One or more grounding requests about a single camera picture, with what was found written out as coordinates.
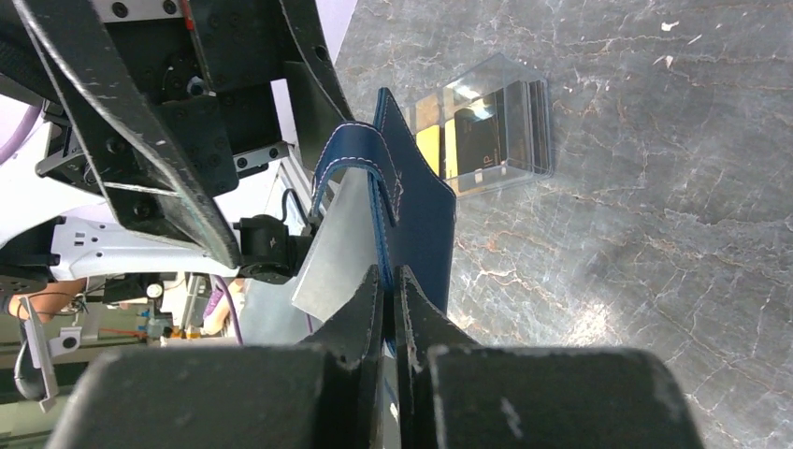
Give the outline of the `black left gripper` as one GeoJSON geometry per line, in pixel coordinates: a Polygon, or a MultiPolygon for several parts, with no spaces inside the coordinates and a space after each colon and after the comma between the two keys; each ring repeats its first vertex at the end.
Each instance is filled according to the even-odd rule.
{"type": "Polygon", "coordinates": [[[125,229],[228,268],[238,241],[205,186],[286,154],[273,83],[315,176],[353,118],[311,0],[5,1],[1,74],[56,127],[39,178],[99,186],[125,229]]]}

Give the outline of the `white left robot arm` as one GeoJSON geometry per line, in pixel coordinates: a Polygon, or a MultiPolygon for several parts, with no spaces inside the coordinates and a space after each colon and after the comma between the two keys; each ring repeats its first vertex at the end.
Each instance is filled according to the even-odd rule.
{"type": "Polygon", "coordinates": [[[1,90],[42,119],[1,165],[1,289],[122,273],[287,279],[275,219],[351,115],[314,1],[5,1],[1,90]]]}

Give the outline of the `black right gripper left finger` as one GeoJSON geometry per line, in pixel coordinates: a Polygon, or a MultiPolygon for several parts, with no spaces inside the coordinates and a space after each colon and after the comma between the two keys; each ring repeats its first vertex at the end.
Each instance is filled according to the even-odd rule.
{"type": "Polygon", "coordinates": [[[50,448],[379,448],[383,290],[293,345],[113,350],[80,377],[50,448]]]}

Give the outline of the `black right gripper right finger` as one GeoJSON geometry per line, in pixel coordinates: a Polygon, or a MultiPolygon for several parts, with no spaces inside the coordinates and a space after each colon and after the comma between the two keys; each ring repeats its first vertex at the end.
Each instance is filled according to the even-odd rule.
{"type": "Polygon", "coordinates": [[[684,395],[629,347],[488,347],[395,274],[401,443],[406,448],[699,448],[684,395]]]}

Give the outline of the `blue leather card holder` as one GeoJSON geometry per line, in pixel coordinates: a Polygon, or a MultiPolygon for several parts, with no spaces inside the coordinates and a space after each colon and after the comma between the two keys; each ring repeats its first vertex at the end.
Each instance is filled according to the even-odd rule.
{"type": "Polygon", "coordinates": [[[368,269],[395,287],[407,266],[427,299],[447,311],[456,196],[421,155],[397,102],[378,91],[372,123],[348,121],[330,134],[312,181],[311,211],[342,177],[292,296],[295,307],[326,321],[348,302],[368,269]]]}

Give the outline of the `clear acrylic card box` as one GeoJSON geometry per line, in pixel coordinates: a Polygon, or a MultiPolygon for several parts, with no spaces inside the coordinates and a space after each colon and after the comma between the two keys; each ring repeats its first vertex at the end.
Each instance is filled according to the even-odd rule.
{"type": "Polygon", "coordinates": [[[404,109],[430,168],[457,197],[555,171],[547,79],[498,53],[404,109]]]}

